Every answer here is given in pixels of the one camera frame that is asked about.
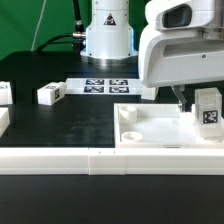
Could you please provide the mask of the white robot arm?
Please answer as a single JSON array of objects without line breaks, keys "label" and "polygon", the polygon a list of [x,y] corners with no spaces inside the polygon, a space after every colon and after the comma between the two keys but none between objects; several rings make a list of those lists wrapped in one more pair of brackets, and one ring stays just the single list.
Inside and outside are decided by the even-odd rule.
[{"label": "white robot arm", "polygon": [[224,80],[224,0],[150,0],[145,17],[135,49],[129,0],[92,0],[82,59],[107,66],[136,57],[149,100],[170,86],[185,103],[182,86]]}]

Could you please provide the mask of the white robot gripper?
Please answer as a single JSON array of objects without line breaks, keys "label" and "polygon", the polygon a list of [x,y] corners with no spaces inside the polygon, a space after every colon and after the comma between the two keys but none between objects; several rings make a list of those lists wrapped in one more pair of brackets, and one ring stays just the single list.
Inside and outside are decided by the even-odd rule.
[{"label": "white robot gripper", "polygon": [[147,87],[173,86],[185,112],[183,84],[224,80],[224,0],[150,0],[145,16],[139,78]]}]

